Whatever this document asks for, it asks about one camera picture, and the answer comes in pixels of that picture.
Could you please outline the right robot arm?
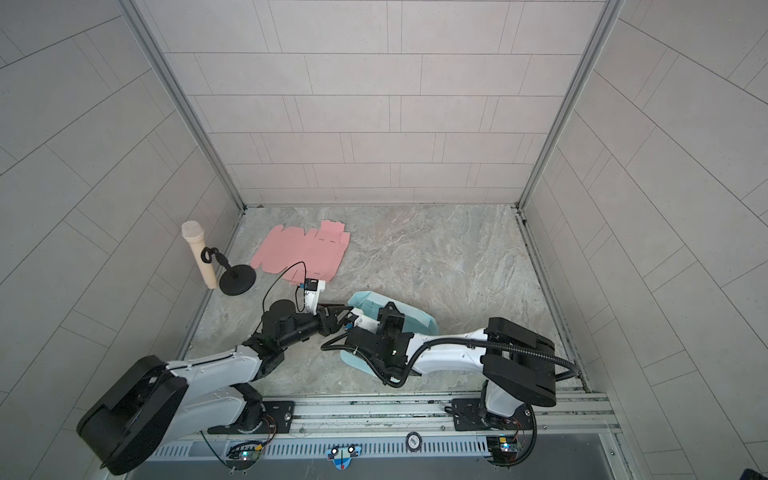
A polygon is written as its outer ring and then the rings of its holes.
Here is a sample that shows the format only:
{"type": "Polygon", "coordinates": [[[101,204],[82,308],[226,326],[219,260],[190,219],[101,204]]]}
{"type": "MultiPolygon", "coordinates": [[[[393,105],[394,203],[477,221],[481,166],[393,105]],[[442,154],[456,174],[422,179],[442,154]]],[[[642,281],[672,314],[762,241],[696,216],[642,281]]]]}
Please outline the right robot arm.
{"type": "Polygon", "coordinates": [[[554,342],[501,317],[463,334],[441,335],[426,312],[369,292],[350,299],[356,319],[339,346],[349,366],[400,388],[411,376],[457,371],[486,379],[481,398],[492,416],[509,418],[524,404],[556,405],[556,383],[571,364],[554,342]]]}

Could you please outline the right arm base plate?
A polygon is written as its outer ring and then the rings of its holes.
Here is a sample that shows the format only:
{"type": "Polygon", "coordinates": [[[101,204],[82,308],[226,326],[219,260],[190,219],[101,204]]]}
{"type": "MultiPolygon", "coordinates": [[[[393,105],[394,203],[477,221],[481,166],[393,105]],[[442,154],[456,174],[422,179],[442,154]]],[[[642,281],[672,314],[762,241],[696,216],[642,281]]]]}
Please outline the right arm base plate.
{"type": "Polygon", "coordinates": [[[535,415],[529,404],[519,405],[509,416],[500,416],[487,411],[480,398],[455,398],[444,410],[452,417],[456,431],[535,429],[535,415]]]}

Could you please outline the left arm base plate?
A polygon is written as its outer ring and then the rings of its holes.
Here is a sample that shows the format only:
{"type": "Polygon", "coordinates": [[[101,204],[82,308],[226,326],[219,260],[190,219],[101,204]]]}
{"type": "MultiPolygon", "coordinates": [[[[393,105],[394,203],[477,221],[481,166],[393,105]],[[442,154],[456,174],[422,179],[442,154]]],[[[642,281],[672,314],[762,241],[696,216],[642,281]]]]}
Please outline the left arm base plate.
{"type": "Polygon", "coordinates": [[[209,428],[213,435],[286,434],[290,431],[295,410],[293,401],[266,401],[259,406],[248,404],[230,425],[209,428]]]}

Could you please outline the light blue paper box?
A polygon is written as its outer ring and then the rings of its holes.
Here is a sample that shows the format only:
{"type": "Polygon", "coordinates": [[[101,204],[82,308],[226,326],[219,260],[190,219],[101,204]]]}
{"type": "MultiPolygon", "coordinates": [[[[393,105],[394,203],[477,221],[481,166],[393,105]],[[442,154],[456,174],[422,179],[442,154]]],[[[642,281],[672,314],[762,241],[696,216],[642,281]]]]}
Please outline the light blue paper box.
{"type": "Polygon", "coordinates": [[[408,344],[416,334],[436,336],[439,327],[426,312],[372,291],[352,295],[348,305],[358,318],[341,351],[342,361],[364,373],[395,378],[408,363],[408,344]]]}

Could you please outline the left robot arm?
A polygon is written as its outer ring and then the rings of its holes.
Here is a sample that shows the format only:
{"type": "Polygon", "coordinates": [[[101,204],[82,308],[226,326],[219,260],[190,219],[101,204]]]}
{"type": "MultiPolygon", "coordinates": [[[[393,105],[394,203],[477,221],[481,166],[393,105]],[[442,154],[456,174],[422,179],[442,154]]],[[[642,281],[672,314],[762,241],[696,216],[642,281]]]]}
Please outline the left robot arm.
{"type": "Polygon", "coordinates": [[[192,360],[139,359],[83,415],[76,432],[113,475],[195,432],[273,438],[287,432],[291,416],[265,405],[254,381],[273,372],[289,346],[334,334],[360,314],[341,304],[300,312],[291,300],[276,301],[263,313],[260,330],[231,350],[192,360]]]}

